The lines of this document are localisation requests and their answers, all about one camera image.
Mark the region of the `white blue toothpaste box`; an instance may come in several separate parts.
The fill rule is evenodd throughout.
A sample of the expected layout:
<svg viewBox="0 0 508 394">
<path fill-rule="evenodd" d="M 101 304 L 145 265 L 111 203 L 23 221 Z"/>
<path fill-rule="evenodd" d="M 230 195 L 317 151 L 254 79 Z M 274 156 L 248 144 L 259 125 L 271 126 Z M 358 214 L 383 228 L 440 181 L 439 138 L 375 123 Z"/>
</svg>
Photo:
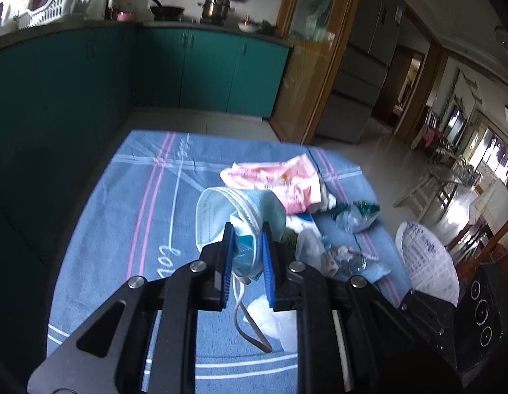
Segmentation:
<svg viewBox="0 0 508 394">
<path fill-rule="evenodd" d="M 303 230 L 310 230 L 317 238 L 322 236 L 314 222 L 314 218 L 309 213 L 288 215 L 286 217 L 285 228 L 292 229 L 298 234 L 300 234 Z"/>
</svg>

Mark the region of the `black wok pan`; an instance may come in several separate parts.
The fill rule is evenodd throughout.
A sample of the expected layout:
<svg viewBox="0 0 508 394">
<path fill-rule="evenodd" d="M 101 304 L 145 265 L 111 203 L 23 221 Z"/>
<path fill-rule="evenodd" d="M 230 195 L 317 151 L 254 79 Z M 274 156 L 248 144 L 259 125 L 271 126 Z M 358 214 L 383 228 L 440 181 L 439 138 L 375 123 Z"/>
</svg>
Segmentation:
<svg viewBox="0 0 508 394">
<path fill-rule="evenodd" d="M 177 5 L 163 5 L 159 0 L 152 0 L 154 3 L 150 11 L 154 15 L 154 20 L 158 21 L 177 21 L 183 13 L 184 7 Z"/>
</svg>

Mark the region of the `white dish rack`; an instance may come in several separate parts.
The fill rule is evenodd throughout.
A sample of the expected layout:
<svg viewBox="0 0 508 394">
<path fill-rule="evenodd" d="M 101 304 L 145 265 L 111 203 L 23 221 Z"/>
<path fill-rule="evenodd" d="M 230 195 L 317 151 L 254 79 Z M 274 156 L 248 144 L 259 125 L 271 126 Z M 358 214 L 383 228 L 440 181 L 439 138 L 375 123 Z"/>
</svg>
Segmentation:
<svg viewBox="0 0 508 394">
<path fill-rule="evenodd" d="M 25 30 L 49 23 L 68 20 L 70 18 L 85 18 L 92 0 L 49 0 L 35 11 L 26 11 L 17 17 L 16 25 L 19 30 Z"/>
</svg>

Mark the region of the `wooden bench stool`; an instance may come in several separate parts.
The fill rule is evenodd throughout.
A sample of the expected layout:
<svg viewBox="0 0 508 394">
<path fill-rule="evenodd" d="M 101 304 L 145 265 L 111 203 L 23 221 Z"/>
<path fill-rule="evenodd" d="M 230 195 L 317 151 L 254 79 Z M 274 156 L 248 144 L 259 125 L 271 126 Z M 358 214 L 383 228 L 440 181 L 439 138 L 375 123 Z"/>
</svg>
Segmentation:
<svg viewBox="0 0 508 394">
<path fill-rule="evenodd" d="M 434 204 L 439 204 L 440 216 L 449 209 L 459 187 L 463 185 L 453 170 L 441 164 L 427 167 L 419 182 L 403 197 L 393 203 L 393 207 L 402 207 L 412 203 L 419 211 L 417 222 L 422 222 Z"/>
</svg>

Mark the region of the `white lined trash basket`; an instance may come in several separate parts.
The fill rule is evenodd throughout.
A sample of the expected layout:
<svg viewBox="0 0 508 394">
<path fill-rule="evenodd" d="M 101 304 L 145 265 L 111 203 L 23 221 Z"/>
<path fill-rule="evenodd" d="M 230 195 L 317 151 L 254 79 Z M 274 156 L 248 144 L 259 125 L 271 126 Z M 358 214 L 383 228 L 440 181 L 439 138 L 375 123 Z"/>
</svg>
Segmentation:
<svg viewBox="0 0 508 394">
<path fill-rule="evenodd" d="M 419 222 L 408 221 L 400 224 L 395 244 L 413 288 L 456 307 L 459 278 L 451 255 L 437 236 Z"/>
</svg>

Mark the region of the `green clear snack bag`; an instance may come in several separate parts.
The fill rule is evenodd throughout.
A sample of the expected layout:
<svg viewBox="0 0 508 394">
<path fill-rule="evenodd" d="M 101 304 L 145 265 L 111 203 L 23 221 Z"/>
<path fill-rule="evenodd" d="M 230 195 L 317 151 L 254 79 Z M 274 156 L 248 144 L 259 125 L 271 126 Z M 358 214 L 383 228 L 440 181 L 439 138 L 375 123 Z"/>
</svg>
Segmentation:
<svg viewBox="0 0 508 394">
<path fill-rule="evenodd" d="M 335 209 L 333 219 L 342 230 L 356 234 L 367 230 L 380 215 L 377 203 L 361 200 L 341 203 Z"/>
</svg>

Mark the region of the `blue striped tablecloth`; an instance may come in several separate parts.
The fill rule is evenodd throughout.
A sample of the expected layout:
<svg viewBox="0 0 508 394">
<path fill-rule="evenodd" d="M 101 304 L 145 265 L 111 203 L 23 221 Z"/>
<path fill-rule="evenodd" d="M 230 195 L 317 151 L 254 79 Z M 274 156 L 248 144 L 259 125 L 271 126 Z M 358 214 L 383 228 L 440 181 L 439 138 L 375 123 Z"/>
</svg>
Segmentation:
<svg viewBox="0 0 508 394">
<path fill-rule="evenodd" d="M 342 156 L 284 143 L 134 131 L 89 197 L 64 255 L 49 317 L 48 353 L 67 340 L 128 278 L 170 276 L 198 258 L 195 210 L 232 164 L 307 155 L 341 201 L 375 201 L 361 168 Z M 198 317 L 199 393 L 293 393 L 297 357 L 279 342 L 265 354 L 240 337 L 232 310 Z"/>
</svg>

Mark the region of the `teal lower kitchen cabinets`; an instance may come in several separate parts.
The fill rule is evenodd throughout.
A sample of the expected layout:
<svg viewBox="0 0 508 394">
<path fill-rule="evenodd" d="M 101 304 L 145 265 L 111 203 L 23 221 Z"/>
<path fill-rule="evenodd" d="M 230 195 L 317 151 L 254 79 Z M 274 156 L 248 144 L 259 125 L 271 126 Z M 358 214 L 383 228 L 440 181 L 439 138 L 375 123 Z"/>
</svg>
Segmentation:
<svg viewBox="0 0 508 394">
<path fill-rule="evenodd" d="M 223 28 L 45 26 L 0 39 L 0 250 L 49 265 L 90 168 L 135 107 L 269 118 L 290 47 Z"/>
</svg>

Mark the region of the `grey multi-door refrigerator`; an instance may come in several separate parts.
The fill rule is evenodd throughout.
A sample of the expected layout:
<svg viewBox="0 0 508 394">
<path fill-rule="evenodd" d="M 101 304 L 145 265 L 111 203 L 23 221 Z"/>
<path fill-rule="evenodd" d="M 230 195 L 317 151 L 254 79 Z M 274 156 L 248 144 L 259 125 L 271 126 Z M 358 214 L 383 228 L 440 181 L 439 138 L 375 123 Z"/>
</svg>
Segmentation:
<svg viewBox="0 0 508 394">
<path fill-rule="evenodd" d="M 389 72 L 404 10 L 404 0 L 359 0 L 317 136 L 360 140 Z"/>
</svg>

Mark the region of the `clear crumpled plastic wrapper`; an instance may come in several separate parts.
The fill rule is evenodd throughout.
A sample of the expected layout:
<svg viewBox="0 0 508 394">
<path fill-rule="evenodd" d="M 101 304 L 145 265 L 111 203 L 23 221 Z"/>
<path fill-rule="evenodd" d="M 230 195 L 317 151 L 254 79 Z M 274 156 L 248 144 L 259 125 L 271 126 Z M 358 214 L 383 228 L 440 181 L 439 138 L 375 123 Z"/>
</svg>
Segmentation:
<svg viewBox="0 0 508 394">
<path fill-rule="evenodd" d="M 297 261 L 303 261 L 323 276 L 339 281 L 362 276 L 373 284 L 391 272 L 389 265 L 381 259 L 347 246 L 335 246 L 327 237 L 319 237 L 312 229 L 298 234 L 295 255 Z"/>
</svg>

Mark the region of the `white bowl on counter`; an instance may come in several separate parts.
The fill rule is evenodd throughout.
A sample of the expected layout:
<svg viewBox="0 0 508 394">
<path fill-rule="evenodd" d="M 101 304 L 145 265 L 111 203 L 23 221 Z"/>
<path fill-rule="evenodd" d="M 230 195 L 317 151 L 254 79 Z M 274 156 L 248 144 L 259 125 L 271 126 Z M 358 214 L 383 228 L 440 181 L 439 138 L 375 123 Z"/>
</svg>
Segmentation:
<svg viewBox="0 0 508 394">
<path fill-rule="evenodd" d="M 243 33 L 254 34 L 259 32 L 260 26 L 255 23 L 245 24 L 243 22 L 239 22 L 238 28 Z"/>
</svg>

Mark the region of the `pink bowl on counter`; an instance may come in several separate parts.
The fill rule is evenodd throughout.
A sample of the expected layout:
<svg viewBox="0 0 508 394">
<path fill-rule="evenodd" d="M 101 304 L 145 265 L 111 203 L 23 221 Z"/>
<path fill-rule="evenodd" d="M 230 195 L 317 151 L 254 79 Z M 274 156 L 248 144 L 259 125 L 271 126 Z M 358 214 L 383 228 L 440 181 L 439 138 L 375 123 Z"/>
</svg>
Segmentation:
<svg viewBox="0 0 508 394">
<path fill-rule="evenodd" d="M 115 19 L 120 22 L 132 22 L 135 20 L 135 13 L 133 11 L 119 10 L 116 13 Z"/>
</svg>

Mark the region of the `pink plastic wrapper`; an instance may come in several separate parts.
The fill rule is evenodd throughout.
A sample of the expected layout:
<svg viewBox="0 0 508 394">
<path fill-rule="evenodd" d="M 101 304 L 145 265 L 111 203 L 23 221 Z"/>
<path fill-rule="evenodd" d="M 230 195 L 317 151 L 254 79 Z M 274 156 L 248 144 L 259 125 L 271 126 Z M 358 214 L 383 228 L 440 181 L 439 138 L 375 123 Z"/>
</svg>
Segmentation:
<svg viewBox="0 0 508 394">
<path fill-rule="evenodd" d="M 330 196 L 307 154 L 276 163 L 234 163 L 220 173 L 228 188 L 272 191 L 287 215 L 328 208 Z"/>
</svg>

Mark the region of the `steel stock pot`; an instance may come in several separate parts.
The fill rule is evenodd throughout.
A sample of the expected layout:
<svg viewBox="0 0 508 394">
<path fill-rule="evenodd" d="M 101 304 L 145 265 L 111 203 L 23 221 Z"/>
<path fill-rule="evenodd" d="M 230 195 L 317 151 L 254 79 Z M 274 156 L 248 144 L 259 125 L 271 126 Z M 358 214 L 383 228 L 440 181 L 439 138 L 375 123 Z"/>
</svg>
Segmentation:
<svg viewBox="0 0 508 394">
<path fill-rule="evenodd" d="M 205 0 L 198 4 L 201 20 L 212 24 L 224 24 L 228 15 L 234 11 L 230 0 Z"/>
</svg>

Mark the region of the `light blue face mask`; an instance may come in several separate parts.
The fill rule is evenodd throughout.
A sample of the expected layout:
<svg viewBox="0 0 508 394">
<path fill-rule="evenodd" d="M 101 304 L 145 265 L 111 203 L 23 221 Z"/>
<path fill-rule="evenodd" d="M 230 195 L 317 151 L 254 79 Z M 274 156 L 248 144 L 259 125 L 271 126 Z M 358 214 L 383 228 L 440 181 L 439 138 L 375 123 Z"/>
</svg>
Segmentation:
<svg viewBox="0 0 508 394">
<path fill-rule="evenodd" d="M 238 334 L 259 350 L 270 353 L 272 345 L 243 304 L 245 288 L 263 274 L 267 253 L 264 226 L 278 241 L 286 228 L 286 211 L 269 189 L 207 188 L 195 211 L 195 244 L 199 251 L 225 237 L 225 225 L 234 229 L 231 286 L 234 293 L 234 326 Z"/>
</svg>

